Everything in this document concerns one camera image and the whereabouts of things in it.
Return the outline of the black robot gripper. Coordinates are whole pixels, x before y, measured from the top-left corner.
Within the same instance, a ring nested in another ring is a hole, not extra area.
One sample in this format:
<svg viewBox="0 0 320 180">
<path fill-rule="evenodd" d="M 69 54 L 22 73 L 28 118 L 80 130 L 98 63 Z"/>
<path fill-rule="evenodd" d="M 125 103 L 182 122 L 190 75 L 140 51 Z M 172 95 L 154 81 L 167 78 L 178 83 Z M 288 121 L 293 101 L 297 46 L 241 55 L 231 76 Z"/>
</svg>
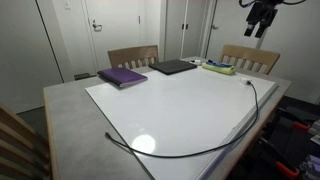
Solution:
<svg viewBox="0 0 320 180">
<path fill-rule="evenodd" d="M 244 36 L 250 37 L 256 24 L 260 24 L 255 37 L 261 38 L 267 27 L 269 27 L 278 10 L 276 9 L 276 0 L 256 0 L 246 19 L 248 22 Z"/>
</svg>

